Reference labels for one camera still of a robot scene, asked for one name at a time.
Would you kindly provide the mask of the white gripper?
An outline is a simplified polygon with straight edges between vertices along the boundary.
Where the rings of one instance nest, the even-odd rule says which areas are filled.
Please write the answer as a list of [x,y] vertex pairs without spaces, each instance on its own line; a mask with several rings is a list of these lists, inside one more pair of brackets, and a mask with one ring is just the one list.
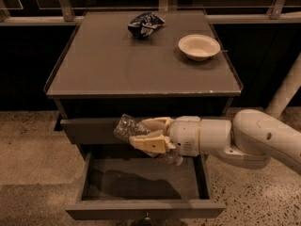
[[167,153],[177,147],[179,155],[199,155],[201,123],[199,117],[182,116],[176,120],[170,117],[159,117],[145,119],[141,122],[152,132],[162,130],[165,133],[167,131],[170,138],[159,133],[130,136],[130,144],[135,149],[149,153]]

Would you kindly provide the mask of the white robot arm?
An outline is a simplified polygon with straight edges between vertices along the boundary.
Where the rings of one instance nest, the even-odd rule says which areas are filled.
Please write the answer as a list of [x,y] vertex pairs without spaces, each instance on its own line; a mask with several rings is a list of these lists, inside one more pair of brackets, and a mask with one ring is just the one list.
[[239,168],[259,170],[274,158],[301,174],[301,133],[255,109],[230,120],[181,116],[141,122],[147,133],[131,136],[134,148],[151,153],[175,150],[179,157],[213,155]]

